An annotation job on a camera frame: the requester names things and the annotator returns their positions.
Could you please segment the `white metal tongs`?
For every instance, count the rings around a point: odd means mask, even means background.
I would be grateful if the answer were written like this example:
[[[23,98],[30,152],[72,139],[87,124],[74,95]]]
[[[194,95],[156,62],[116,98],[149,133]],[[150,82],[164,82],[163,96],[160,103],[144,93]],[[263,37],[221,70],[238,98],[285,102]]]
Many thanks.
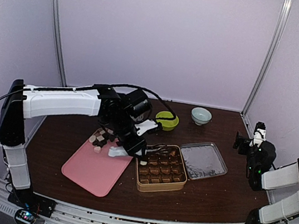
[[[139,150],[138,152],[134,154],[128,154],[127,151],[123,147],[111,147],[109,148],[109,154],[110,157],[133,157],[142,159],[142,161],[147,162],[148,161],[148,155],[149,154],[156,154],[156,155],[168,155],[170,153],[170,146],[167,144],[155,144],[155,145],[148,145],[146,146],[146,149]]]

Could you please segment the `speckled white heart chocolate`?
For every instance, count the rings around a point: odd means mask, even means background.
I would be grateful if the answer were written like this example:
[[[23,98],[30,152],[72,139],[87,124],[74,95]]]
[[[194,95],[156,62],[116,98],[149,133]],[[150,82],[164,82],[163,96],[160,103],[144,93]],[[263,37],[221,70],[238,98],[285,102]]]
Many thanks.
[[[100,147],[94,147],[94,152],[95,153],[101,153],[101,148]]]

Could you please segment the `bear print tin lid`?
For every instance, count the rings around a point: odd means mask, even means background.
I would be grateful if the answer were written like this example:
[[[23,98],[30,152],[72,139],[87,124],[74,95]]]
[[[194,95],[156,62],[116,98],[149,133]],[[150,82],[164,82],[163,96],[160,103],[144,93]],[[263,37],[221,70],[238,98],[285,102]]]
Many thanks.
[[[190,180],[201,180],[227,174],[224,159],[213,142],[183,144],[180,146]]]

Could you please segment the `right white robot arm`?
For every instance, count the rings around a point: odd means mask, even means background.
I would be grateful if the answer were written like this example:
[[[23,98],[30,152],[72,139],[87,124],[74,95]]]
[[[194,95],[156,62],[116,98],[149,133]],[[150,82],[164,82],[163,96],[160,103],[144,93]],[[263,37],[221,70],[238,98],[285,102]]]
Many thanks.
[[[252,139],[236,133],[233,148],[246,156],[246,177],[252,190],[271,191],[299,186],[299,158],[292,164],[273,168],[276,149],[261,131],[257,131]],[[299,216],[299,189],[285,199],[251,210],[244,224],[273,224],[297,216]]]

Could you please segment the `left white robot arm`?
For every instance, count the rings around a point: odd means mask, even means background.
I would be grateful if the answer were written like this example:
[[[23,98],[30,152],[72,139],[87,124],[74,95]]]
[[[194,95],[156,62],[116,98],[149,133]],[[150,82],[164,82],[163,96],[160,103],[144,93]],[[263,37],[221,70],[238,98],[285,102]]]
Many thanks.
[[[13,193],[24,208],[37,204],[27,165],[24,137],[25,119],[50,115],[87,115],[100,119],[112,131],[127,155],[142,157],[147,143],[143,134],[158,127],[154,120],[137,118],[152,109],[141,88],[119,94],[111,85],[84,87],[36,87],[22,79],[12,83],[10,91],[0,97],[0,144],[6,157]]]

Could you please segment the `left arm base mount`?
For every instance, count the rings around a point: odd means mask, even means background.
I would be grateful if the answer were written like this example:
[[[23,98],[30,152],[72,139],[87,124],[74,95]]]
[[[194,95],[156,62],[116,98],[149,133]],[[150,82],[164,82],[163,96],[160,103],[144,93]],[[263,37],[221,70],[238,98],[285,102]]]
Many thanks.
[[[51,217],[56,207],[54,200],[24,190],[12,191],[8,196],[8,201],[45,217]]]

